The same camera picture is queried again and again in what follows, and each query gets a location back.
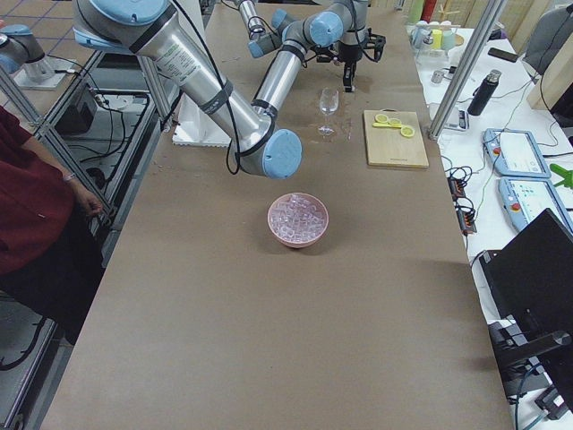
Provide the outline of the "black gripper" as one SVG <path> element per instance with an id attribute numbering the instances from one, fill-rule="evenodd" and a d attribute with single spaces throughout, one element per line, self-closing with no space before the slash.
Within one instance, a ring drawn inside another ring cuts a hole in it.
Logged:
<path id="1" fill-rule="evenodd" d="M 356 63 L 362 58 L 362 48 L 359 44 L 338 42 L 338 61 L 344 63 L 343 86 L 345 92 L 355 91 L 354 78 Z"/>

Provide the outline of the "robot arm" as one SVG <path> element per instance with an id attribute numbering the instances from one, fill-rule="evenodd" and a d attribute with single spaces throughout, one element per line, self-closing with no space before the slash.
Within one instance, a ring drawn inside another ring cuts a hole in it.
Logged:
<path id="1" fill-rule="evenodd" d="M 364 47 L 367 9 L 365 1 L 335 1 L 303 20 L 276 12 L 281 45 L 253 101 L 234 89 L 203 42 L 182 28 L 172 1 L 75 1 L 73 30 L 85 47 L 152 60 L 231 138 L 239 169 L 283 179 L 299 168 L 303 147 L 294 132 L 277 128 L 276 119 L 305 55 L 338 42 Z"/>
<path id="2" fill-rule="evenodd" d="M 286 11 L 275 11 L 271 23 L 267 23 L 256 11 L 252 0 L 234 1 L 248 33 L 248 49 L 253 58 L 261 58 L 282 45 L 283 32 L 295 18 Z"/>

